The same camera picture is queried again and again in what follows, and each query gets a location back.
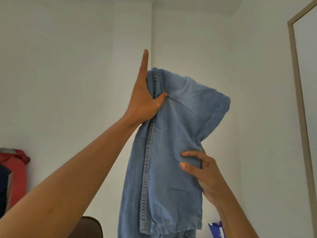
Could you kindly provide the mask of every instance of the forearm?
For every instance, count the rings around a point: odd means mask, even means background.
[[[258,238],[239,202],[228,186],[221,191],[215,204],[227,238]]]
[[[137,126],[121,118],[36,186],[0,220],[0,237],[67,237]]]

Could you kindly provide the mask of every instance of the finger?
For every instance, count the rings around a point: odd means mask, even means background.
[[[187,173],[196,176],[197,178],[200,178],[202,176],[202,170],[199,168],[196,168],[195,166],[185,163],[185,162],[180,162],[179,164],[180,168]]]
[[[145,80],[147,75],[147,65],[149,61],[149,51],[144,49],[138,79]]]
[[[204,160],[206,159],[207,156],[206,154],[204,154],[203,152],[200,152],[198,150],[195,150],[195,151],[186,151],[186,152],[182,152],[181,155],[183,157],[197,157],[199,158],[200,160]]]
[[[162,104],[167,99],[167,96],[168,96],[167,93],[162,93],[160,96],[158,96],[156,99],[154,99],[154,102],[155,102],[156,107],[158,108],[158,110],[160,109]]]

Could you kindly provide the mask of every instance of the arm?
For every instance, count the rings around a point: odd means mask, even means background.
[[[227,238],[259,238],[237,199],[220,173],[216,161],[204,152],[187,151],[182,156],[202,160],[202,169],[185,162],[180,167],[197,177],[204,195],[219,212]]]
[[[18,202],[1,220],[0,237],[68,237],[107,177],[126,141],[167,97],[146,86],[145,50],[125,115]]]

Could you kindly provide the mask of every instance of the ceiling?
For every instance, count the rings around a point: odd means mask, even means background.
[[[200,11],[232,15],[243,0],[122,0],[150,2],[155,6],[177,11]]]

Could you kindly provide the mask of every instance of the light blue jeans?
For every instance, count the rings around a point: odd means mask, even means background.
[[[153,98],[168,98],[139,128],[129,159],[121,199],[119,238],[194,238],[202,228],[202,189],[179,168],[187,150],[202,150],[204,140],[230,107],[230,98],[163,69],[148,71]]]

